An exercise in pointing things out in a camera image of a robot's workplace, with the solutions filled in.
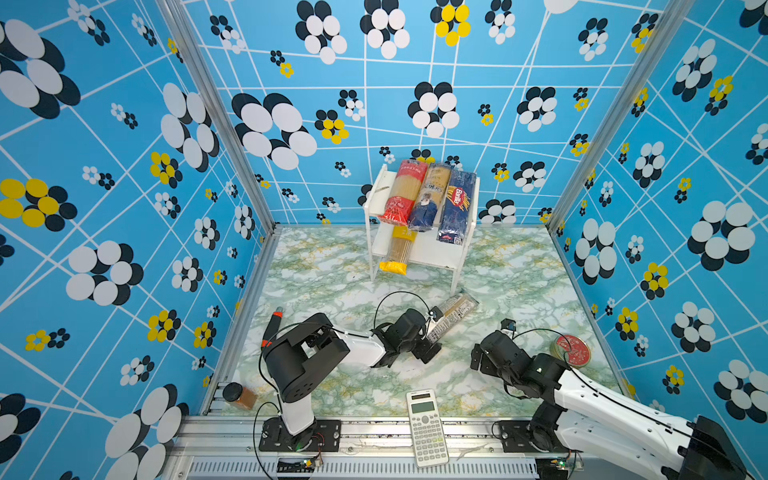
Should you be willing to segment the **clear grey spaghetti bag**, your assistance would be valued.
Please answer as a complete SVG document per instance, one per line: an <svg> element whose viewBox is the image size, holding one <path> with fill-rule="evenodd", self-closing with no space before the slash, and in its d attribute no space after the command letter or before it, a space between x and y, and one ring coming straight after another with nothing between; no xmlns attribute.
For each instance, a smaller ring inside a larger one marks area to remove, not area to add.
<svg viewBox="0 0 768 480"><path fill-rule="evenodd" d="M428 313L426 340L438 343L454 326L460 323L479 305L469 293L461 292L450 297L442 304L432 307Z"/></svg>

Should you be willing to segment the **yellow pasta bag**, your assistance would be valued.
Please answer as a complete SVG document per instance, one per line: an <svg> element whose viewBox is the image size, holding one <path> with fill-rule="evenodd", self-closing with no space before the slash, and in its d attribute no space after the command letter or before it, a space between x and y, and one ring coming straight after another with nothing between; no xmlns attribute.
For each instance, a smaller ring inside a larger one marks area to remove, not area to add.
<svg viewBox="0 0 768 480"><path fill-rule="evenodd" d="M410 230L407 226L395 226L392 231L388 254L386 259L379 263L379 269L383 272L405 276L417 235L417 231Z"/></svg>

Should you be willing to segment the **red spaghetti bag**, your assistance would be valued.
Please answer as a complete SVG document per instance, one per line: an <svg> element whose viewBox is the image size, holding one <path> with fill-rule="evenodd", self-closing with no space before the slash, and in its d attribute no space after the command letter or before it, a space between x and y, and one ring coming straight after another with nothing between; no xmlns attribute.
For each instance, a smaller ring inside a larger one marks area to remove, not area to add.
<svg viewBox="0 0 768 480"><path fill-rule="evenodd" d="M417 160L408 159L401 162L384 212L379 215L381 222L395 226L407 224L427 170L428 165Z"/></svg>

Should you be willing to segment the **blue clear spaghetti bag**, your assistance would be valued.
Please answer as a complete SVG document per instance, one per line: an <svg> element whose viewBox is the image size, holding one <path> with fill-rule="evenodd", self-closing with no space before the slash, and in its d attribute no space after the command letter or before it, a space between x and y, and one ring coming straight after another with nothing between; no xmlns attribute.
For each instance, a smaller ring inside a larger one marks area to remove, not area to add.
<svg viewBox="0 0 768 480"><path fill-rule="evenodd" d="M452 168L445 164L429 167L408 219L410 230L425 232L433 228L451 174Z"/></svg>

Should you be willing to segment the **blue Barilla pasta box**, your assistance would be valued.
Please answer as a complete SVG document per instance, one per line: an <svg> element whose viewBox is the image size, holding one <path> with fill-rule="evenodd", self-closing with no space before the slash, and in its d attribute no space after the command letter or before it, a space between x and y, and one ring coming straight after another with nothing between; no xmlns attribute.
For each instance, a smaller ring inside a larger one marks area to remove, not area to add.
<svg viewBox="0 0 768 480"><path fill-rule="evenodd" d="M439 241L453 245L465 243L476 180L473 172L452 171L437 231Z"/></svg>

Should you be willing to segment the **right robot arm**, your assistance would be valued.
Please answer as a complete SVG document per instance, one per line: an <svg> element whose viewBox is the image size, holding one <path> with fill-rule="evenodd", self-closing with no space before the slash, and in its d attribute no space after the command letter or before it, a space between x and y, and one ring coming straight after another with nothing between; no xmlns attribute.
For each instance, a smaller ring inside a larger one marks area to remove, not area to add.
<svg viewBox="0 0 768 480"><path fill-rule="evenodd" d="M587 453L645 479L748 479L724 428L660 412L574 368L567 356L529 355L496 330L472 350L470 367L539 406L524 429L537 450Z"/></svg>

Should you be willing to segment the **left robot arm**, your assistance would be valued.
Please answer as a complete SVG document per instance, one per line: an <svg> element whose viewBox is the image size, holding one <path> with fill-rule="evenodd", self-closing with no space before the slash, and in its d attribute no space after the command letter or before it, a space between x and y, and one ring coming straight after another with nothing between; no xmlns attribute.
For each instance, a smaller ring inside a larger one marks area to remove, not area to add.
<svg viewBox="0 0 768 480"><path fill-rule="evenodd" d="M259 364L271 378L279 410L263 422L262 452L336 452L341 422L319 420L311 394L338 366L389 368L408 353L427 364L442 348L428 338L427 318L415 309L366 333L336 327L324 313L284 327L281 318L273 314L261 343Z"/></svg>

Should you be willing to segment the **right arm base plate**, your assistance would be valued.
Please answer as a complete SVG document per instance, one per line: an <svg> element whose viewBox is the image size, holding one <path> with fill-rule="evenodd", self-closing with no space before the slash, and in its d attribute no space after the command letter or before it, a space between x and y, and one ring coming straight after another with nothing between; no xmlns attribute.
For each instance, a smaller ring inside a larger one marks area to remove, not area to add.
<svg viewBox="0 0 768 480"><path fill-rule="evenodd" d="M505 453L566 453L568 449L553 432L531 427L526 420L498 420L491 434L502 444Z"/></svg>

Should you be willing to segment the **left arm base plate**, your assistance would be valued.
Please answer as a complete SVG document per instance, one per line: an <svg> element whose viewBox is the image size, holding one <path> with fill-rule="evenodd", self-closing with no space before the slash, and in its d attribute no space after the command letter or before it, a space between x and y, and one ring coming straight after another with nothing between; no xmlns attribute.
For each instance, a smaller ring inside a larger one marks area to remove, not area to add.
<svg viewBox="0 0 768 480"><path fill-rule="evenodd" d="M257 435L260 452L325 453L338 452L341 440L340 420L315 420L307 429L292 435L281 417L266 420Z"/></svg>

